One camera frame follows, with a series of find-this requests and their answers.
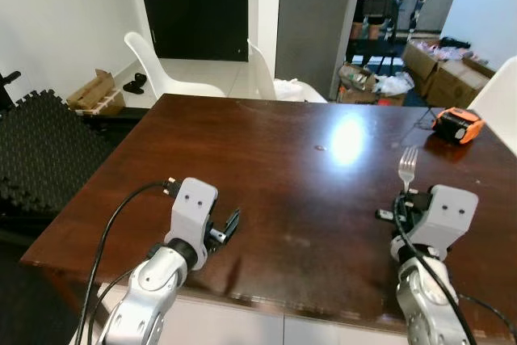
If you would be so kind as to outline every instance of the silver robot arm segment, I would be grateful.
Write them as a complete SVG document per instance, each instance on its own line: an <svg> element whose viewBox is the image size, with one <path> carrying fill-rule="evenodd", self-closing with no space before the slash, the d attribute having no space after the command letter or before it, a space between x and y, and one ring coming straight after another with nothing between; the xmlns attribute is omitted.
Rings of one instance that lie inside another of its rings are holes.
<svg viewBox="0 0 517 345"><path fill-rule="evenodd" d="M235 232L239 210L226 222L223 232L209 221L217 199L215 187L186 178L175 197L164 246L132 272L128 291L111 312L98 345L158 343L165 314L187 273L201 269L208 254L226 244Z"/></svg>
<svg viewBox="0 0 517 345"><path fill-rule="evenodd" d="M470 227L477 196L444 185L428 193L410 189L405 194L407 217L398 215L402 228L423 260L458 301L443 263L449 247ZM378 210L376 217L394 221L392 212ZM391 241L391 255L400 264L397 301L406 319L411 345L469 345L467 335L449 300L430 273L406 246L400 234Z"/></svg>

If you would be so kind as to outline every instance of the tape measure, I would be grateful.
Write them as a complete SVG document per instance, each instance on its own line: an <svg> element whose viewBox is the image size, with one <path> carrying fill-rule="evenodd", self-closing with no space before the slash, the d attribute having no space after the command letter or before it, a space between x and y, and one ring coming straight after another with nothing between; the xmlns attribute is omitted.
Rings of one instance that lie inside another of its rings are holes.
<svg viewBox="0 0 517 345"><path fill-rule="evenodd" d="M432 128L447 141L464 145L474 139L485 125L478 115L461 108L441 111Z"/></svg>

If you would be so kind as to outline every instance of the fork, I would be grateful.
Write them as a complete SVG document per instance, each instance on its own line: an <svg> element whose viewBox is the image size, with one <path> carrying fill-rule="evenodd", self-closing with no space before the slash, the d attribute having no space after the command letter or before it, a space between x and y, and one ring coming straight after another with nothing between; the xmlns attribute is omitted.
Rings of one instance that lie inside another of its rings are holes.
<svg viewBox="0 0 517 345"><path fill-rule="evenodd" d="M404 182L404 192L410 189L410 183L414 179L414 169L417 164L418 149L416 146L407 147L398 163L398 176Z"/></svg>

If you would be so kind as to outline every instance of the white chair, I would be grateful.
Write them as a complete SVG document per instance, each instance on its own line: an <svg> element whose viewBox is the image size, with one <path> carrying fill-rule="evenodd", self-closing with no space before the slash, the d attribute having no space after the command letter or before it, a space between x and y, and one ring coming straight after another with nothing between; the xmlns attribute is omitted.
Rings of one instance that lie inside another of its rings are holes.
<svg viewBox="0 0 517 345"><path fill-rule="evenodd" d="M248 48L250 57L250 84L257 88L260 98L265 100L278 100L279 96L286 95L284 87L285 81L273 80L273 77L267 68L266 60L264 59L264 56L260 52L259 48L254 46L250 40L248 40ZM305 82L300 82L297 80L292 81L292 88L294 90L293 94L299 95L299 99L297 99L296 96L291 96L293 98L287 98L287 100L309 101L311 103L327 102L319 93L314 90L314 88Z"/></svg>
<svg viewBox="0 0 517 345"><path fill-rule="evenodd" d="M214 85L178 81L169 77L162 68L162 64L160 64L160 60L158 60L153 48L140 34L129 32L125 35L124 41L142 64L147 78L153 87L156 99L159 99L164 93L173 95L226 97L223 91Z"/></svg>
<svg viewBox="0 0 517 345"><path fill-rule="evenodd" d="M517 155L517 57L504 63L470 103L504 144Z"/></svg>

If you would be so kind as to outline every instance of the wooden table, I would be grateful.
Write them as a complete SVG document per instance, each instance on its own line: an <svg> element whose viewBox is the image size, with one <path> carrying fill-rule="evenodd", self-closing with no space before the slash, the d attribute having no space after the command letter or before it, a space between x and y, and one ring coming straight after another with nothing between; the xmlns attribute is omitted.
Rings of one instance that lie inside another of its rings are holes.
<svg viewBox="0 0 517 345"><path fill-rule="evenodd" d="M470 231L446 260L457 291L517 321L517 160L490 131L464 147L415 126L423 108L163 95L23 256L55 283L84 281L106 220L133 189L196 177L219 189L212 219L236 207L230 244L188 289L235 304L403 331L393 227L374 218L402 183L397 164L420 147L412 187L479 195ZM429 124L431 116L424 118ZM97 281L137 265L170 224L171 200L138 196L114 224ZM480 338L508 339L491 313L462 301Z"/></svg>

